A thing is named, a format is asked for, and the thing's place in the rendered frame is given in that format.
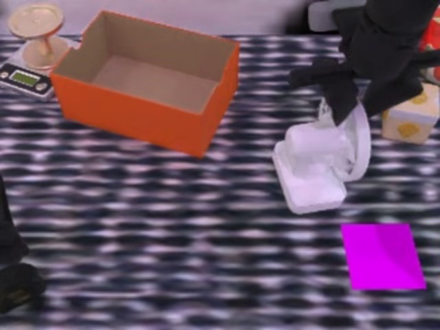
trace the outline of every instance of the background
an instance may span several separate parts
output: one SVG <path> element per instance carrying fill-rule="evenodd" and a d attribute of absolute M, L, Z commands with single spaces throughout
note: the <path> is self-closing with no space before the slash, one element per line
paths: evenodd
<path fill-rule="evenodd" d="M 0 0 L 0 34 L 24 3 L 56 3 L 66 16 L 62 34 L 77 34 L 102 9 L 209 34 L 307 32 L 307 6 L 316 0 Z"/>

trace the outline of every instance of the black and white striped fabric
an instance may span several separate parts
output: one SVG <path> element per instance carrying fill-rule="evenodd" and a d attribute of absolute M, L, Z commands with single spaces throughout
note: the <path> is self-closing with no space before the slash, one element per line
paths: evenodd
<path fill-rule="evenodd" d="M 440 329 L 440 133 L 383 140 L 339 210 L 288 211 L 271 156 L 316 115 L 288 71 L 340 57 L 334 36 L 237 36 L 240 86 L 203 160 L 64 120 L 0 90 L 0 172 L 48 279 L 0 329 Z M 0 60 L 21 42 L 0 39 Z M 352 291 L 341 223 L 410 223 L 424 291 Z"/>

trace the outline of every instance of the pink sticky note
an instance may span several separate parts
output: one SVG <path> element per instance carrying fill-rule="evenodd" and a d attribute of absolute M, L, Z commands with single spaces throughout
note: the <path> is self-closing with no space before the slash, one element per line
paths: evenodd
<path fill-rule="evenodd" d="M 352 289 L 426 289 L 408 224 L 346 224 L 342 239 Z"/>

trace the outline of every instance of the digital scale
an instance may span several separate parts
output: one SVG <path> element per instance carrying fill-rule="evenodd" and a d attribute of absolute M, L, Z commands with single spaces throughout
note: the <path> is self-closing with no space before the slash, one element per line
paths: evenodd
<path fill-rule="evenodd" d="M 64 23 L 60 8 L 37 3 L 18 8 L 9 18 L 11 33 L 26 43 L 0 64 L 0 86 L 38 100 L 49 100 L 54 88 L 50 70 L 69 48 L 79 43 L 54 36 Z"/>

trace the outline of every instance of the yellow spot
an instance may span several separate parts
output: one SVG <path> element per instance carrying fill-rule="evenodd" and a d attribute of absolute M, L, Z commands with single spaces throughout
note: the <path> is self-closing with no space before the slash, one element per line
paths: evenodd
<path fill-rule="evenodd" d="M 417 95 L 415 98 L 412 98 L 410 101 L 415 105 L 421 105 L 422 103 L 425 103 L 427 99 L 428 95 L 426 95 L 425 91 L 423 91 L 421 94 Z"/>
<path fill-rule="evenodd" d="M 413 122 L 403 123 L 397 127 L 397 130 L 403 138 L 409 138 L 410 136 L 420 132 L 419 126 Z"/>

